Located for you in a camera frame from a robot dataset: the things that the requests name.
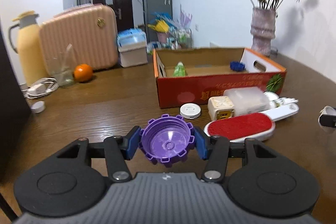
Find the round white case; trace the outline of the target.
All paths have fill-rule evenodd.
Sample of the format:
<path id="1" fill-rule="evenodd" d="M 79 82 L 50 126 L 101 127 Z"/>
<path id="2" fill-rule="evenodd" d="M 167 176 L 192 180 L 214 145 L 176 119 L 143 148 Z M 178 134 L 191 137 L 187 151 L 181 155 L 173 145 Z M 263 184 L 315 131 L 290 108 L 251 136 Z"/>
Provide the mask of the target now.
<path id="1" fill-rule="evenodd" d="M 185 119 L 197 119 L 201 115 L 201 107 L 195 103 L 186 103 L 180 107 L 179 112 Z"/>

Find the purple plastic cap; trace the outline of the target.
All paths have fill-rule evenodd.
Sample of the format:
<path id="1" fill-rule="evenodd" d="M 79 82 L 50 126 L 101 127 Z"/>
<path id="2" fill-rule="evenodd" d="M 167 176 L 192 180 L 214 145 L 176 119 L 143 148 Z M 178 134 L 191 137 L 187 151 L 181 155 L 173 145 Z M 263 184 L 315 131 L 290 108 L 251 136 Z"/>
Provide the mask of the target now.
<path id="1" fill-rule="evenodd" d="M 138 147 L 152 164 L 170 168 L 179 161 L 186 161 L 188 152 L 194 149 L 194 126 L 181 115 L 163 114 L 148 121 L 141 130 Z"/>

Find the black paper bag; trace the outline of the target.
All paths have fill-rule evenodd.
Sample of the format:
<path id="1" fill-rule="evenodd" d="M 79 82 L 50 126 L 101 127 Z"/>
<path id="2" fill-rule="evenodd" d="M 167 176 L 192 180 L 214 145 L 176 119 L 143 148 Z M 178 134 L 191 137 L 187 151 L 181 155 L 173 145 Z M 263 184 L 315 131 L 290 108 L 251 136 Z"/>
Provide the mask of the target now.
<path id="1" fill-rule="evenodd" d="M 18 85 L 1 35 L 1 178 L 4 178 L 31 110 Z"/>

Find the red white lint brush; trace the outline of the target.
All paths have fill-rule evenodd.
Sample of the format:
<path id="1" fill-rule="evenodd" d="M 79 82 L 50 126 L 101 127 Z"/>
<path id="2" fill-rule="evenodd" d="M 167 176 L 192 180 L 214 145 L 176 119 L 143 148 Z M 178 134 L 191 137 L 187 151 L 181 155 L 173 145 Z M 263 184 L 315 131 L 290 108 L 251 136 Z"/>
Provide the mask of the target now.
<path id="1" fill-rule="evenodd" d="M 291 103 L 260 113 L 212 121 L 203 131 L 208 136 L 225 137 L 235 143 L 242 143 L 246 138 L 265 141 L 272 137 L 276 122 L 294 116 L 298 111 L 298 105 Z"/>

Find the green spray bottle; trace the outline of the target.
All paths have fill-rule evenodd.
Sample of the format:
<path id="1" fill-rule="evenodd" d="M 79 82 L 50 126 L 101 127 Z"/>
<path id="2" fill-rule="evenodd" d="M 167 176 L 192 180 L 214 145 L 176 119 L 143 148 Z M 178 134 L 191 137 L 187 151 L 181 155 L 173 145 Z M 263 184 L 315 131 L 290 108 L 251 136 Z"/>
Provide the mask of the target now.
<path id="1" fill-rule="evenodd" d="M 185 66 L 183 64 L 183 62 L 179 62 L 176 66 L 175 66 L 175 69 L 174 69 L 174 72 L 173 72 L 173 76 L 174 77 L 185 77 L 187 74 L 186 74 L 186 70 L 185 70 Z"/>

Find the orange fruit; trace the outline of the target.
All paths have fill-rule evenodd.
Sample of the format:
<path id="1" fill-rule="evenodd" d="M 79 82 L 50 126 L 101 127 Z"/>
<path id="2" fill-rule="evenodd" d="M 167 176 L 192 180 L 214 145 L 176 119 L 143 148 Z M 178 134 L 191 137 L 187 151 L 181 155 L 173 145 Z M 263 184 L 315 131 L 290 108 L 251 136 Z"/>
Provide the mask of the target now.
<path id="1" fill-rule="evenodd" d="M 93 69 L 88 64 L 77 65 L 73 71 L 73 76 L 76 82 L 88 82 L 93 77 Z"/>

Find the clear drinking glass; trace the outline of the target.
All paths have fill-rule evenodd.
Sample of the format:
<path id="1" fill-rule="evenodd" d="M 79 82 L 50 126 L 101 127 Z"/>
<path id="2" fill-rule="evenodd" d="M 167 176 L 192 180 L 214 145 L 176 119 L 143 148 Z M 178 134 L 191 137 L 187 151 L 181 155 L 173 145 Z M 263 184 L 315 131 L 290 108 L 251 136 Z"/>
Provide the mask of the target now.
<path id="1" fill-rule="evenodd" d="M 47 59 L 49 74 L 56 79 L 60 87 L 68 87 L 74 84 L 74 50 L 72 44 L 68 44 L 63 52 L 55 57 Z"/>

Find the translucent white plastic box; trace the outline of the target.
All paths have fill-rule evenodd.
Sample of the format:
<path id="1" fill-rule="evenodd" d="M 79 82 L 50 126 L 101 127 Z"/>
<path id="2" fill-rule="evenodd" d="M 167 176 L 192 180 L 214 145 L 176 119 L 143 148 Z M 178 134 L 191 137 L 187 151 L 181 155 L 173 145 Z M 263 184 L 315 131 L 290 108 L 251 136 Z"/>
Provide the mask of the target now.
<path id="1" fill-rule="evenodd" d="M 228 89 L 223 95 L 232 101 L 235 117 L 269 109 L 269 99 L 258 87 Z"/>

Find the pink ribbed vase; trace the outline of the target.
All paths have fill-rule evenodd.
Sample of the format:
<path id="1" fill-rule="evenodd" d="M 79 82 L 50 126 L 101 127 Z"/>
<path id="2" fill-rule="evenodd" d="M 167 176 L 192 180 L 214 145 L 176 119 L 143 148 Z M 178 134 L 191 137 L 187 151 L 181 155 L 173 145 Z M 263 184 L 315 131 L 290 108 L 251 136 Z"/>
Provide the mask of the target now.
<path id="1" fill-rule="evenodd" d="M 271 53 L 271 41 L 275 38 L 276 12 L 253 8 L 250 33 L 253 36 L 252 49 L 264 56 Z"/>

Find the small white lid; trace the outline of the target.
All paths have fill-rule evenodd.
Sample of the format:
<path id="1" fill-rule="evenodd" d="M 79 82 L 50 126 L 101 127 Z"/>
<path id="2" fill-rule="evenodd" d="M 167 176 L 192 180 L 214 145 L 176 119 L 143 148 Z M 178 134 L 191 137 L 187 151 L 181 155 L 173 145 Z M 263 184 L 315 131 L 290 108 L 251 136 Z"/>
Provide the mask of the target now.
<path id="1" fill-rule="evenodd" d="M 46 109 L 46 105 L 44 101 L 38 101 L 31 105 L 31 111 L 34 114 L 39 114 L 43 112 L 45 109 Z"/>

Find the white nasal spray bottle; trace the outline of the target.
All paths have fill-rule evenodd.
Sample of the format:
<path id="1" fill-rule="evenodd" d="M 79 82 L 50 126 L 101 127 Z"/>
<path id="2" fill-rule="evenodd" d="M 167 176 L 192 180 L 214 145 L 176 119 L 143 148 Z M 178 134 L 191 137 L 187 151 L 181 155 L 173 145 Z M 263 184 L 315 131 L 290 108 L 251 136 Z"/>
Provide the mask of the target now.
<path id="1" fill-rule="evenodd" d="M 269 104 L 270 104 L 271 109 L 275 109 L 277 107 L 281 107 L 284 105 L 290 105 L 290 104 L 297 103 L 297 102 L 298 100 L 295 98 L 281 97 L 281 98 L 270 101 Z"/>

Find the white blue storage container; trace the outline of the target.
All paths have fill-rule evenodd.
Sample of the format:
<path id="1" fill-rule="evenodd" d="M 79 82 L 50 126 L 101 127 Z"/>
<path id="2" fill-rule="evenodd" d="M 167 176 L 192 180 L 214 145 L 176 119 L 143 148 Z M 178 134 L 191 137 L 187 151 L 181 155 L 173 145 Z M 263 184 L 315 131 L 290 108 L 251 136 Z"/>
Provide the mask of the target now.
<path id="1" fill-rule="evenodd" d="M 147 38 L 141 29 L 132 28 L 119 32 L 117 46 L 123 68 L 147 64 Z"/>

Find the small cream square box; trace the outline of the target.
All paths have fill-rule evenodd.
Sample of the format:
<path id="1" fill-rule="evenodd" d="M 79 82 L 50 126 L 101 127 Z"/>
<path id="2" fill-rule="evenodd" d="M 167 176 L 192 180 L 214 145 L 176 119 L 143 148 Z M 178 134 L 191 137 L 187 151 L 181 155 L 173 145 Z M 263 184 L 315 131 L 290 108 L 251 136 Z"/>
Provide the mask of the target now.
<path id="1" fill-rule="evenodd" d="M 228 119 L 234 116 L 234 104 L 228 96 L 211 97 L 207 105 L 212 121 Z"/>

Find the blue plastic cap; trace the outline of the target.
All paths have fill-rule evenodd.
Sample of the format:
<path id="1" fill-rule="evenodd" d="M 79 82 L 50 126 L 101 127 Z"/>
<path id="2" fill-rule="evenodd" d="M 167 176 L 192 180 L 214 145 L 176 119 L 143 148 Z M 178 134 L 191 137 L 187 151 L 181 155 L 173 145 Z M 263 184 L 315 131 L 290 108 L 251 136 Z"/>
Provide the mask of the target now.
<path id="1" fill-rule="evenodd" d="M 231 61 L 230 69 L 235 72 L 243 72 L 245 71 L 245 64 L 239 61 Z"/>

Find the yellow thermos jug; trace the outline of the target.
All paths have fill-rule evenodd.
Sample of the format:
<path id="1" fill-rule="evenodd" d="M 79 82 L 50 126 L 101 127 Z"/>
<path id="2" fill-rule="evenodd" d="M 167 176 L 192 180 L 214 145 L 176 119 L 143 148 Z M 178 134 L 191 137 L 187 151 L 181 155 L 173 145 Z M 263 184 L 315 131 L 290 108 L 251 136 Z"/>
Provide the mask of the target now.
<path id="1" fill-rule="evenodd" d="M 37 80 L 48 76 L 42 55 L 39 37 L 40 27 L 37 23 L 39 14 L 30 10 L 18 15 L 13 22 L 17 24 L 8 29 L 9 43 L 19 56 L 26 85 L 31 87 Z M 18 28 L 17 46 L 13 44 L 11 32 Z"/>

